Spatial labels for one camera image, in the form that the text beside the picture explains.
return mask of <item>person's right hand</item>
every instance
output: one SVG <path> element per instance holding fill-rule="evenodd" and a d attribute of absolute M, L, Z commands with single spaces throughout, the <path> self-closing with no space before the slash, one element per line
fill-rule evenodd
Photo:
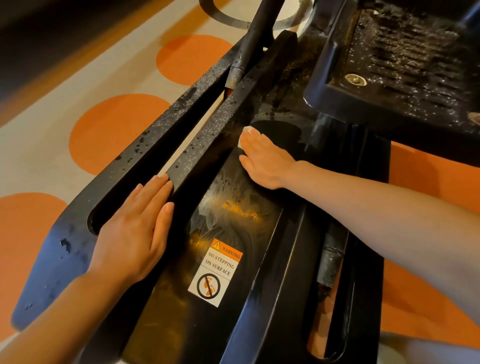
<path fill-rule="evenodd" d="M 165 251 L 172 187 L 165 174 L 132 191 L 100 230 L 87 275 L 124 290 L 146 277 Z"/>
<path fill-rule="evenodd" d="M 246 154 L 240 156 L 240 163 L 254 182 L 271 190 L 284 187 L 282 180 L 291 173 L 295 163 L 286 150 L 256 129 L 244 130 L 240 144 Z"/>

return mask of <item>polka dot floor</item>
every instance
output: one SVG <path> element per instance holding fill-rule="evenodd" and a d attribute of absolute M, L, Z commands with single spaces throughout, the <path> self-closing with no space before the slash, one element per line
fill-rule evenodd
<path fill-rule="evenodd" d="M 0 341 L 41 244 L 62 210 L 246 32 L 260 0 L 155 1 L 118 41 L 0 123 Z M 291 19 L 311 2 L 286 0 Z M 390 182 L 480 213 L 480 169 L 393 144 Z M 436 289 L 385 264 L 382 331 L 480 349 L 480 328 Z"/>

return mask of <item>warning label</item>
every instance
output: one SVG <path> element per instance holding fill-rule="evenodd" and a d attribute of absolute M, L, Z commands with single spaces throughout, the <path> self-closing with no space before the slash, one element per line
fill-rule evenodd
<path fill-rule="evenodd" d="M 214 239 L 188 291 L 218 307 L 243 253 Z"/>

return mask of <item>bolt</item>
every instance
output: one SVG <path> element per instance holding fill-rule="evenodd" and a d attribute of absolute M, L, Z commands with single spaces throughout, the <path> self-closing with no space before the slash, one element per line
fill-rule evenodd
<path fill-rule="evenodd" d="M 480 112 L 469 112 L 467 116 L 470 121 L 473 121 L 475 124 L 480 125 Z"/>
<path fill-rule="evenodd" d="M 345 79 L 355 86 L 365 86 L 367 84 L 367 80 L 365 80 L 362 76 L 358 76 L 354 73 L 347 74 L 345 76 Z"/>

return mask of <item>orange circle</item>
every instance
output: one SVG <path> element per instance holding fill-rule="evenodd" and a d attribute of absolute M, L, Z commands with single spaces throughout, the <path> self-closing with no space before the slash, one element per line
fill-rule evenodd
<path fill-rule="evenodd" d="M 10 316 L 48 231 L 66 206 L 50 194 L 0 197 L 0 341 L 15 333 Z"/>
<path fill-rule="evenodd" d="M 230 48 L 230 43 L 216 36 L 181 36 L 158 52 L 156 66 L 169 80 L 191 86 Z"/>
<path fill-rule="evenodd" d="M 146 94 L 100 102 L 78 119 L 70 134 L 72 159 L 88 173 L 99 174 L 169 106 L 164 99 Z"/>

